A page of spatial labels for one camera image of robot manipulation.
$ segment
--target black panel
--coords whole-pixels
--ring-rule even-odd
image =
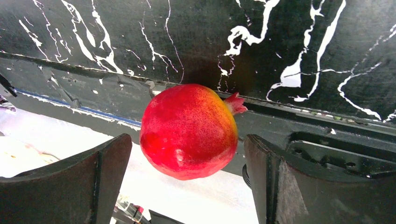
[[[6,0],[0,51],[389,123],[395,9],[391,0]],[[90,107],[116,103],[93,100],[98,80],[58,81]],[[53,92],[38,82],[33,92]]]

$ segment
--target red object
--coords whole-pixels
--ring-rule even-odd
[[[238,93],[222,101],[198,84],[175,86],[147,106],[141,149],[157,170],[176,179],[210,176],[235,155],[238,130],[233,115],[246,110]]]
[[[135,205],[135,207],[138,209],[138,211],[139,211],[140,213],[143,214],[144,208],[140,207],[139,205]]]

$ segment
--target pomegranate skin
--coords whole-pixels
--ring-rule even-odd
[[[210,176],[233,158],[238,131],[229,107],[211,89],[184,84],[147,106],[140,145],[160,172],[179,180]]]

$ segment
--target white surface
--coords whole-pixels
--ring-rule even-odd
[[[22,110],[0,112],[0,132],[60,159],[112,138],[86,127]],[[20,172],[23,163],[10,167],[18,167],[16,171]],[[0,170],[8,168],[0,163]],[[241,176],[220,171],[207,178],[179,181],[155,170],[136,144],[120,193],[145,211],[151,209],[185,224],[258,223],[251,190]]]
[[[0,164],[0,176],[3,177],[13,177],[47,165],[34,148],[10,137],[0,137]]]

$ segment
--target white veining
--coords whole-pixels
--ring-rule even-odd
[[[135,54],[135,52],[133,50],[129,50],[129,49],[125,49],[126,51],[132,52],[133,55],[135,55],[135,57],[137,57],[137,59],[139,59],[139,61],[141,61],[140,57]]]
[[[255,0],[262,2],[264,5],[264,11],[263,11],[263,21],[262,21],[262,31],[260,33],[260,37],[256,37],[254,35],[251,35],[249,30],[244,27],[244,26],[236,26],[231,29],[231,34],[228,36],[227,40],[228,43],[230,44],[230,49],[226,51],[223,56],[237,56],[240,54],[240,49],[242,48],[242,41],[245,41],[249,46],[252,46],[253,43],[259,44],[265,39],[265,35],[268,30],[268,21],[269,21],[269,16],[272,11],[272,9],[277,6],[280,0]],[[236,0],[238,3],[238,6],[241,7],[240,1]],[[238,45],[234,44],[234,40],[238,37],[241,37],[241,41]],[[225,69],[223,69],[220,66],[220,60],[218,67],[221,71],[222,76],[229,76],[231,72],[227,72]]]
[[[141,27],[141,34],[143,34],[144,38],[146,39],[146,42],[148,43],[148,46],[149,46],[150,49],[151,49],[151,54],[152,54],[152,56],[153,56],[153,57],[151,58],[151,60],[153,61],[153,70],[155,70],[154,61],[155,61],[155,59],[156,59],[156,56],[158,56],[158,57],[160,57],[160,58],[162,59],[162,61],[166,64],[165,70],[166,70],[166,74],[168,74],[168,67],[169,67],[169,64],[166,62],[165,59],[167,59],[167,60],[169,61],[169,63],[171,64],[171,66],[172,66],[174,69],[175,69],[175,67],[174,67],[173,64],[172,64],[172,61],[171,61],[167,56],[161,55],[161,54],[157,53],[157,52],[154,50],[153,44],[149,41],[149,39],[147,38],[147,35],[144,33],[144,29],[145,29],[145,27],[144,27],[144,14],[145,14],[145,12],[143,13],[143,20],[142,20],[142,22],[139,22],[139,24],[140,24],[140,27]]]
[[[230,70],[229,71],[227,71],[227,70],[225,70],[225,69],[223,69],[222,67],[221,67],[221,65],[220,65],[220,60],[218,60],[218,62],[217,62],[217,67],[220,69],[220,71],[221,71],[221,75],[222,76],[230,76],[232,73],[233,73],[233,70],[235,69],[235,63],[234,63],[234,57],[233,56],[228,56],[230,59],[231,59],[231,64],[232,64],[232,67],[230,68]],[[220,80],[219,80],[219,86],[218,86],[218,90],[220,89],[220,87],[221,87],[221,79],[222,79],[222,77],[220,76]]]
[[[85,27],[85,33],[86,33],[86,38],[88,39],[88,42],[93,47],[96,47],[96,41],[95,41],[95,38],[94,38],[93,34],[88,29],[87,25],[85,24],[81,14],[76,9],[76,7],[74,7],[74,5],[72,5],[71,3],[66,2],[65,0],[61,0],[61,1],[63,2],[65,7],[67,8],[67,10],[70,12],[70,14],[72,15],[71,22],[73,23],[73,26],[74,26],[74,29],[72,31],[76,35],[77,42],[78,42],[83,54],[88,59],[90,59],[91,61],[96,62],[99,67],[104,68],[104,69],[106,69],[109,72],[114,72],[114,73],[118,73],[118,74],[124,74],[124,72],[114,62],[114,51],[113,51],[113,47],[111,46],[110,35],[109,35],[106,27],[103,25],[103,22],[102,22],[102,20],[100,18],[99,13],[96,11],[96,7],[95,7],[95,4],[94,4],[93,0],[91,0],[91,2],[92,2],[92,16],[95,18],[95,22],[98,24],[98,26],[100,26],[102,28],[102,31],[105,34],[103,40],[100,41],[99,48],[102,49],[102,50],[105,50],[105,48],[103,47],[103,45],[105,43],[108,46],[108,49],[110,50],[110,53],[106,57],[100,57],[98,55],[92,55],[92,53],[85,46],[84,41],[82,40],[82,38],[78,34],[76,23],[82,24]],[[106,61],[107,63],[109,63],[115,69],[115,71],[110,69],[110,68],[108,68],[108,67],[106,67],[102,63],[102,61]]]
[[[31,24],[30,22],[29,22],[29,20],[28,19],[26,19],[26,16],[24,16],[24,18],[25,18],[25,20],[26,20],[26,22],[30,25],[30,26],[33,26],[34,27],[34,25],[33,24]]]
[[[348,78],[346,78],[346,79],[338,86],[338,88],[337,88],[337,90],[339,91],[339,95],[340,95],[342,98],[344,98],[350,105],[352,105],[352,106],[355,107],[356,109],[359,109],[359,110],[365,112],[365,113],[368,114],[368,115],[374,115],[374,116],[375,116],[376,118],[378,118],[379,120],[381,120],[381,117],[380,117],[380,115],[379,115],[377,112],[372,111],[372,110],[370,110],[370,109],[368,109],[368,108],[360,107],[360,106],[356,105],[354,102],[352,102],[350,99],[348,99],[348,98],[345,96],[345,93],[342,91],[342,87],[343,87],[344,85],[346,85],[347,82],[348,82],[351,78],[354,78],[354,77],[357,77],[357,76],[360,76],[360,75],[366,75],[366,74],[370,73],[372,70],[374,70],[375,68],[377,68],[377,67],[380,66],[380,65],[381,65],[381,62],[377,63],[376,65],[374,65],[373,67],[371,67],[371,68],[370,68],[369,70],[367,70],[366,72],[358,73],[358,74],[354,74],[354,72],[353,72],[353,70],[352,70],[352,71],[351,71],[352,75],[350,75]]]
[[[383,122],[385,123],[385,122],[391,121],[394,118],[396,118],[396,110],[393,111],[393,113],[391,113],[390,115],[388,115],[388,117]]]
[[[383,39],[383,38],[384,38],[383,35],[379,36],[379,38],[375,41],[375,43],[373,44],[373,46],[370,47],[370,49],[368,49],[368,51],[367,51],[366,54],[365,54],[365,57],[364,57],[360,62],[357,62],[357,63],[353,66],[353,68],[350,70],[351,75],[350,75],[348,78],[346,78],[346,79],[338,86],[338,88],[337,88],[337,90],[338,90],[340,96],[342,96],[342,98],[344,98],[350,105],[352,105],[352,106],[355,107],[356,109],[359,109],[359,110],[365,112],[367,115],[373,115],[373,116],[375,116],[378,120],[383,121],[384,123],[387,122],[387,121],[392,120],[392,119],[396,116],[395,113],[392,113],[392,114],[388,115],[388,117],[387,117],[386,119],[382,120],[382,119],[381,119],[381,116],[380,116],[377,112],[372,111],[372,110],[370,110],[370,109],[368,109],[368,108],[360,107],[360,106],[358,106],[357,104],[355,104],[354,102],[352,102],[349,98],[347,98],[347,97],[345,96],[345,93],[344,93],[343,90],[342,90],[342,87],[343,87],[344,85],[346,85],[346,84],[348,83],[348,81],[351,80],[352,78],[358,77],[358,76],[361,76],[361,75],[367,75],[367,74],[370,73],[372,70],[374,70],[375,68],[377,68],[378,66],[380,66],[380,65],[382,64],[382,62],[378,62],[376,65],[372,66],[370,69],[368,69],[367,71],[365,71],[365,72],[363,72],[363,73],[358,73],[358,74],[355,74],[355,73],[354,73],[354,72],[355,72],[355,69],[357,68],[357,66],[358,66],[359,64],[361,64],[361,63],[363,63],[363,62],[365,62],[365,61],[367,60],[369,54],[371,53],[372,50],[374,50],[374,49],[376,48],[376,46],[378,46],[380,43],[384,43],[384,42],[389,41],[393,36],[396,35],[396,24],[394,24],[394,25],[392,26],[392,28],[389,30],[389,32],[390,32],[390,34],[389,34],[388,37],[386,37],[385,39]]]
[[[320,74],[320,72],[319,72],[320,71],[320,60],[326,50],[327,45],[330,43],[330,40],[334,36],[339,17],[346,6],[347,6],[347,2],[345,0],[343,0],[341,3],[341,6],[339,7],[339,9],[337,11],[337,14],[336,14],[334,20],[331,22],[330,26],[328,26],[326,29],[325,36],[323,37],[322,43],[319,47],[317,57],[316,57],[316,64],[318,67],[318,72],[316,73],[315,84],[313,85],[311,91],[308,93],[308,98],[315,92],[315,90],[318,87],[319,74]]]
[[[146,0],[146,2],[147,2],[147,4],[148,4],[148,7],[151,8],[151,4],[150,4],[149,0]]]
[[[140,67],[139,65],[138,65],[137,67],[138,67],[139,69],[141,69],[142,71],[145,71],[145,70],[147,69],[145,65],[143,65],[143,68]]]
[[[269,94],[273,90],[275,90],[275,89],[277,89],[279,87],[293,87],[293,88],[301,87],[301,62],[303,60],[302,57],[303,57],[303,54],[307,54],[308,50],[309,50],[308,45],[311,42],[311,32],[313,31],[313,29],[315,27],[315,24],[316,24],[315,17],[316,16],[324,17],[320,13],[320,11],[322,10],[322,5],[323,5],[324,2],[325,2],[325,0],[322,0],[320,2],[319,7],[317,9],[315,9],[314,6],[313,6],[313,2],[311,1],[310,16],[311,16],[311,19],[312,19],[312,24],[309,27],[309,29],[305,30],[305,32],[304,32],[304,47],[303,47],[303,50],[298,54],[298,58],[297,58],[296,62],[294,64],[286,67],[283,70],[283,72],[281,74],[281,77],[280,77],[281,81],[279,83],[273,84],[271,86],[271,88],[267,92],[267,96],[266,96],[266,99],[268,101],[270,101]],[[298,96],[297,97],[292,97],[292,98],[294,98],[294,100],[297,101],[297,102],[301,102],[302,101],[301,97],[298,97]]]
[[[96,23],[99,24],[100,27],[102,27],[102,30],[105,33],[105,37],[100,42],[99,48],[104,50],[103,43],[106,43],[108,48],[110,49],[110,53],[109,53],[109,55],[107,57],[96,56],[97,63],[98,63],[99,66],[106,68],[108,71],[114,72],[114,71],[110,70],[109,68],[107,68],[106,66],[104,66],[102,64],[101,61],[104,60],[107,63],[109,63],[111,66],[113,66],[113,68],[116,69],[115,73],[124,74],[124,72],[114,62],[114,51],[113,51],[113,48],[111,46],[110,35],[107,32],[106,27],[103,25],[102,20],[100,19],[99,13],[96,11],[96,8],[95,8],[95,5],[93,3],[93,0],[92,0],[92,8],[93,8],[92,16],[95,17]]]
[[[57,34],[58,34],[58,36],[59,36],[59,38],[60,38],[60,41],[59,41],[59,42],[61,43],[61,45],[69,52],[69,54],[70,54],[71,56],[73,56],[73,55],[71,54],[70,48],[67,46],[67,41],[63,39],[61,33],[59,32],[59,29],[58,29],[58,28],[55,28],[55,30],[57,31]]]
[[[70,12],[72,18],[71,22],[73,23],[74,29],[72,30],[73,33],[76,35],[77,42],[80,45],[81,51],[83,54],[91,61],[95,61],[93,59],[92,54],[88,50],[88,48],[84,45],[83,39],[81,39],[80,35],[77,33],[77,26],[76,23],[82,23],[85,26],[86,33],[87,33],[87,39],[91,42],[93,39],[93,36],[91,32],[88,30],[88,27],[85,25],[83,18],[80,15],[80,12],[74,7],[74,5],[66,2],[65,0],[61,0],[64,4],[64,6],[67,8],[67,10]]]
[[[134,71],[132,71],[132,70],[130,70],[130,69],[128,69],[127,71],[128,71],[128,74],[129,74],[129,75],[131,75],[131,76],[134,76],[134,75],[135,75]]]
[[[54,43],[55,43],[55,48],[57,49],[57,54],[55,54],[55,58],[57,59],[57,61],[58,61],[59,63],[62,63],[62,62],[64,62],[64,61],[66,61],[68,58],[63,59],[63,60],[60,59],[60,57],[62,57],[62,55],[61,55],[61,53],[59,52],[59,48],[58,48],[58,44],[57,44],[57,39],[56,39],[56,37],[52,34],[52,32],[51,32],[51,30],[50,30],[51,23],[50,23],[50,21],[48,21],[47,16],[45,15],[44,11],[42,10],[42,8],[44,7],[44,5],[43,5],[42,3],[36,1],[36,0],[32,0],[32,1],[33,1],[34,4],[36,5],[36,7],[40,9],[41,14],[44,16],[44,18],[45,18],[45,20],[46,20],[46,22],[47,22],[47,24],[46,24],[45,26],[47,27],[47,31],[48,31],[48,33],[49,33],[49,36],[50,36],[51,39],[54,41]]]
[[[344,74],[344,73],[350,73],[350,72],[351,72],[350,70],[345,70],[345,71],[336,71],[336,70],[334,70],[334,69],[323,69],[323,70],[320,70],[320,72],[322,72],[322,73],[323,73],[323,72],[330,72],[330,71],[335,72],[335,73],[338,73],[338,74]],[[311,76],[311,75],[314,75],[315,73],[317,73],[317,72],[313,72],[313,73],[298,72],[298,73],[295,73],[295,74],[287,75],[287,76],[285,76],[285,77],[296,76],[296,75]]]
[[[240,0],[235,0],[235,1],[238,4],[239,8],[243,9],[242,6],[240,5]],[[250,17],[246,13],[245,13],[245,17],[246,17],[246,25],[250,27],[252,25],[252,23],[250,22]]]
[[[220,76],[220,80],[219,80],[219,82],[217,83],[217,91],[221,91],[221,80],[222,80],[222,78],[223,78],[223,76]]]
[[[39,49],[39,51],[45,56],[45,59],[47,59],[47,61],[49,61],[47,55],[44,53],[44,51],[41,49],[41,45],[42,43],[38,40],[38,36],[34,33],[32,33],[28,27],[25,26],[25,24],[23,24],[23,22],[21,20],[19,20],[19,24],[23,27],[23,29],[26,31],[26,33],[30,36],[30,38],[33,40],[33,42],[36,44],[37,48]]]
[[[166,33],[168,34],[168,37],[169,37],[170,41],[172,42],[173,48],[175,49],[175,53],[176,53],[177,59],[179,60],[180,66],[182,66],[182,71],[183,72],[182,72],[182,78],[181,78],[181,81],[180,81],[180,82],[182,82],[183,78],[184,78],[184,66],[183,66],[182,61],[180,60],[179,53],[177,51],[177,48],[176,48],[172,38],[170,37],[169,30],[168,30],[168,21],[169,21],[169,18],[170,18],[170,11],[171,11],[170,0],[168,0],[168,7],[169,7],[169,10],[168,10],[168,17],[166,17],[166,19],[165,19],[165,29],[166,29]]]

